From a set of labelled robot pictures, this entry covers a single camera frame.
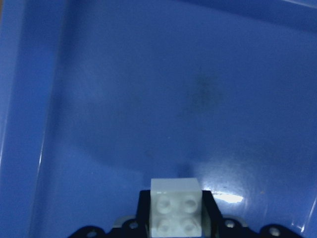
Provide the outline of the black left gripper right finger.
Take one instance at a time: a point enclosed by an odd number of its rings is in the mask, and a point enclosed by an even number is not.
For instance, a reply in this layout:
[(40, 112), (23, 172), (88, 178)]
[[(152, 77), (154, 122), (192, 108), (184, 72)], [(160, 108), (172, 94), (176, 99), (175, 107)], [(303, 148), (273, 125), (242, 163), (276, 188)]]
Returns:
[(202, 191), (202, 231), (204, 235), (218, 235), (222, 214), (210, 191)]

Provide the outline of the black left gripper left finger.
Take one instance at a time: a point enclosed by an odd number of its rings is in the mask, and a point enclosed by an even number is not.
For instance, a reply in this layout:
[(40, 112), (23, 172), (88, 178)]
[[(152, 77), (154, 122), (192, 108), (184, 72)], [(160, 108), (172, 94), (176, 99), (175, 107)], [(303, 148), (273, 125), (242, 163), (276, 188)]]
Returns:
[(149, 227), (151, 211), (151, 192), (150, 190), (141, 190), (139, 193), (136, 220), (138, 224)]

